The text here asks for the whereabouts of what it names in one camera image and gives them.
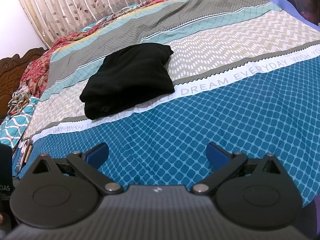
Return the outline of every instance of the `light teal stripe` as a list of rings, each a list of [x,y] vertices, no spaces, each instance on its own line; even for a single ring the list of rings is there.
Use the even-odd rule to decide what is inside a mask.
[[[173,31],[166,31],[152,36],[148,39],[140,41],[140,43],[145,42],[157,42],[161,44],[166,44],[169,41],[180,39],[198,31],[203,31],[207,29],[217,28],[224,25],[230,25],[233,23],[238,23],[250,19],[257,18],[270,10],[281,11],[274,3],[268,3],[267,5],[261,7],[250,7],[245,8],[236,13],[229,13],[224,15],[215,15],[210,18],[200,19],[193,23],[184,24],[179,28],[175,28]],[[105,56],[95,60],[94,62],[88,63],[85,66],[81,66],[76,69],[76,71],[68,78],[60,82],[55,82],[55,84],[44,91],[40,101],[45,101],[50,98],[52,94],[60,93],[60,91],[66,87],[75,85],[76,83],[88,79],[90,76],[95,74],[103,63]]]
[[[259,7],[244,8],[236,13],[227,13],[221,16],[197,20],[189,23],[188,25],[155,34],[150,38],[142,39],[141,43],[157,42],[165,44],[170,41],[192,35],[199,31],[213,29],[224,25],[230,25],[257,18],[270,10],[281,11],[282,9],[274,3],[269,3],[267,5]]]
[[[69,48],[64,49],[62,51],[53,52],[51,59],[50,59],[50,62],[55,62],[55,61],[60,60],[61,58],[68,55],[73,50],[78,50],[78,49],[84,48],[85,46],[87,46],[87,45],[91,44],[93,41],[95,41],[100,35],[104,35],[104,34],[108,33],[109,31],[114,30],[114,29],[122,26],[123,24],[127,23],[131,19],[137,19],[137,18],[146,16],[146,15],[149,15],[152,13],[156,13],[156,12],[160,11],[162,8],[164,8],[170,4],[179,3],[179,2],[184,3],[186,1],[188,1],[188,0],[165,1],[165,2],[162,2],[160,5],[156,6],[155,8],[150,7],[149,9],[142,10],[141,12],[135,12],[131,16],[120,18],[120,19],[116,20],[115,22],[113,22],[112,24],[109,24],[107,27],[103,28],[99,34],[92,35],[92,37],[90,39],[87,39],[83,42],[76,43],[73,46],[70,46]]]

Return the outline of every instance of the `beige zigzag pattern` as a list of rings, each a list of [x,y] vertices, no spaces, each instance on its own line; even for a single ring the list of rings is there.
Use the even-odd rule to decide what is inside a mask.
[[[285,11],[269,11],[252,20],[199,31],[167,43],[174,51],[168,71],[172,80],[178,80],[316,40],[320,40],[317,30]]]
[[[270,11],[257,19],[201,31],[170,42],[174,54],[169,63],[169,74],[175,80],[244,57],[287,50],[314,40],[320,40],[320,32],[284,11]],[[84,115],[84,103],[79,96],[87,82],[84,80],[64,88],[59,94],[39,102],[24,138],[52,122]]]

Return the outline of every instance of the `patterned bed sheet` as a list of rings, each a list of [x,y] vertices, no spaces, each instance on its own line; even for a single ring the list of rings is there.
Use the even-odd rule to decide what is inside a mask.
[[[175,93],[87,119],[88,78],[106,55],[143,42],[171,46]],[[274,153],[307,204],[320,182],[319,64],[320,32],[269,0],[170,0],[124,15],[52,54],[21,175],[41,152],[61,158],[106,142],[100,171],[118,183],[190,187],[213,171],[204,150],[214,141]]]

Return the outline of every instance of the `gray ribbed surface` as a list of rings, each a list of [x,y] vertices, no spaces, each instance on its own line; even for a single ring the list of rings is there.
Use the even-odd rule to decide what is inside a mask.
[[[121,195],[105,197],[94,214],[76,225],[56,230],[21,225],[5,240],[306,240],[293,227],[272,232],[241,228],[222,217],[208,197],[184,186],[160,188],[130,186]]]

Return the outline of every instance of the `dark wooden furniture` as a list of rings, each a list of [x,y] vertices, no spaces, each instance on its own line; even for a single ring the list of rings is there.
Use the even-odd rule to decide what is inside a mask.
[[[30,49],[22,58],[18,54],[0,59],[0,124],[8,111],[8,103],[20,84],[20,78],[28,64],[40,58],[43,48]]]

